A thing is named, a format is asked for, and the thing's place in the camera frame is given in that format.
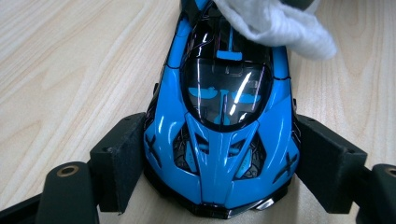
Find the car roof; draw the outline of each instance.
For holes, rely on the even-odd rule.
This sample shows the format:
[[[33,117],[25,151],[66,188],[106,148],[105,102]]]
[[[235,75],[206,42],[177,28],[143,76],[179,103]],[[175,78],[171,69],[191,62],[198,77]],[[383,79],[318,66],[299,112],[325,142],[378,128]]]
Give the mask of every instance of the car roof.
[[[206,58],[272,64],[271,48],[256,44],[240,35],[225,20],[214,3],[203,11],[203,15],[193,27],[188,53],[187,59]]]

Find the wood grain surface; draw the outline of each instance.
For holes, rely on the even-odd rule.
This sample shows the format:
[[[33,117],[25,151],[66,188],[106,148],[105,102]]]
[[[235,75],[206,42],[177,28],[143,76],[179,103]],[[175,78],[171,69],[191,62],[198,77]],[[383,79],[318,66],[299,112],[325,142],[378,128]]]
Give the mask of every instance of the wood grain surface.
[[[37,195],[46,174],[87,161],[121,118],[145,111],[178,17],[178,0],[0,0],[0,210]],[[325,62],[290,53],[298,113],[396,163],[396,2],[322,0],[338,46]],[[327,214],[296,177],[273,207],[227,223],[354,223]],[[102,223],[225,223],[195,217],[141,176],[122,216]]]

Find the white cloth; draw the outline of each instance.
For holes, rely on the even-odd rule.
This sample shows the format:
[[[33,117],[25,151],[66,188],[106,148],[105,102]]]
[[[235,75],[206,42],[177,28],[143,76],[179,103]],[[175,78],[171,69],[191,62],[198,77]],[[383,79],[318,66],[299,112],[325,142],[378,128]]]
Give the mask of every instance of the white cloth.
[[[241,35],[265,46],[286,46],[305,58],[324,60],[336,53],[330,33],[316,16],[279,0],[214,0]]]

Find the cockpit canopy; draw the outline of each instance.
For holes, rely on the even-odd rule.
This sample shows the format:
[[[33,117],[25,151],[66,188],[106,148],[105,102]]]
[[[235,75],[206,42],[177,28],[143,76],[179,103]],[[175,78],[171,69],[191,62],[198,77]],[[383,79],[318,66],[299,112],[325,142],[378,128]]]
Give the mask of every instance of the cockpit canopy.
[[[217,131],[231,131],[256,119],[272,87],[266,65],[224,60],[190,59],[182,80],[192,115]]]

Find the blue toy car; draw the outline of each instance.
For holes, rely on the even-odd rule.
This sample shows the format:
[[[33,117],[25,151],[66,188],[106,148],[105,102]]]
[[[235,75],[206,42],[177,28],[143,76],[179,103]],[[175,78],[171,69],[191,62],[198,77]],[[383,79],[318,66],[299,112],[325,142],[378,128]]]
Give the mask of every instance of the blue toy car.
[[[212,1],[181,8],[146,115],[146,176],[199,216],[262,210],[299,160],[286,50],[245,39]]]

